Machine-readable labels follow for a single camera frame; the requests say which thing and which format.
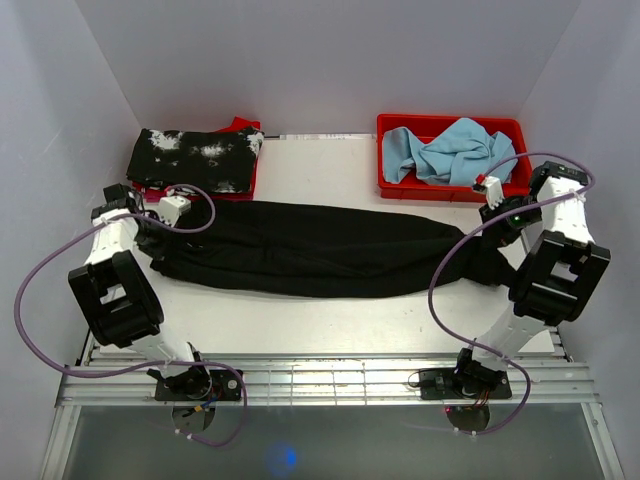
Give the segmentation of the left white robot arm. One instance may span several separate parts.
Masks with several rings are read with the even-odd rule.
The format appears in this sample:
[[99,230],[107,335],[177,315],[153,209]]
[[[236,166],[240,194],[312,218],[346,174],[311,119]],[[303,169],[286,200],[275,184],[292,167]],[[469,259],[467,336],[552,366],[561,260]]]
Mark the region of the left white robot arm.
[[159,364],[148,374],[181,398],[201,400],[212,393],[212,376],[200,353],[164,324],[159,298],[134,257],[138,240],[153,227],[134,216],[145,215],[174,227],[191,202],[173,194],[144,210],[143,196],[115,184],[104,189],[105,203],[91,212],[91,252],[84,265],[68,274],[68,282],[89,329],[102,346],[130,348]]

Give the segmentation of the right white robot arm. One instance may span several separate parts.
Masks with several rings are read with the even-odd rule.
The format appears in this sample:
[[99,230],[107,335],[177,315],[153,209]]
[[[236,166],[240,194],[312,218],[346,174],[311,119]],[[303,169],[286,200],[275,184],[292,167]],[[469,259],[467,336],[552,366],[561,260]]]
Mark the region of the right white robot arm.
[[461,396],[510,397],[507,358],[584,310],[611,260],[587,227],[578,191],[588,183],[585,172],[546,161],[533,170],[528,194],[481,207],[481,238],[490,246],[507,246],[534,224],[542,231],[516,270],[505,312],[458,355],[450,384]]

